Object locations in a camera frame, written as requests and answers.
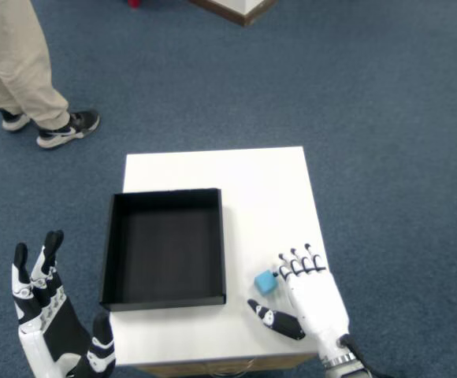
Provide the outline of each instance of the khaki trousers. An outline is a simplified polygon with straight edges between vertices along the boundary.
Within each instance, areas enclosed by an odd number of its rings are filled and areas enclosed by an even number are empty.
[[[69,121],[52,87],[50,55],[30,0],[0,0],[0,108],[54,130]]]

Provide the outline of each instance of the blue cube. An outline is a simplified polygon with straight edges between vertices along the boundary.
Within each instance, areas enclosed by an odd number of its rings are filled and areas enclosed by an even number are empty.
[[[266,270],[255,277],[255,286],[260,291],[260,294],[267,295],[277,287],[276,277],[270,270]]]

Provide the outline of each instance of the red object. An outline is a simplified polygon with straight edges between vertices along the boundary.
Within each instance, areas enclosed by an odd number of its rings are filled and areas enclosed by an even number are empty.
[[[128,4],[131,8],[137,8],[141,4],[141,0],[128,0]]]

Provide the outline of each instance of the open black box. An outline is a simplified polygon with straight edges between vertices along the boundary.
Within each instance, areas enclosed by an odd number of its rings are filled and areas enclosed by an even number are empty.
[[[225,302],[219,189],[113,196],[103,307],[126,311]]]

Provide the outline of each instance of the white robotic hand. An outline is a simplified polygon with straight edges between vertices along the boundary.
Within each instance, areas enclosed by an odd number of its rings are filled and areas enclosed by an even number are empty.
[[[29,277],[28,249],[19,243],[12,265],[12,292],[18,335],[36,378],[108,377],[115,366],[107,314],[94,320],[91,338],[78,321],[56,269],[62,231],[49,232]]]
[[[280,254],[283,265],[278,272],[286,283],[288,297],[297,311],[297,319],[306,335],[318,342],[322,360],[333,360],[349,351],[338,343],[349,333],[349,318],[326,261],[305,249]]]
[[[291,249],[280,254],[277,268],[283,277],[290,303],[297,317],[259,305],[248,304],[275,332],[300,340],[308,335],[316,340],[327,378],[391,378],[370,367],[349,335],[349,318],[329,266],[320,254],[305,249]]]

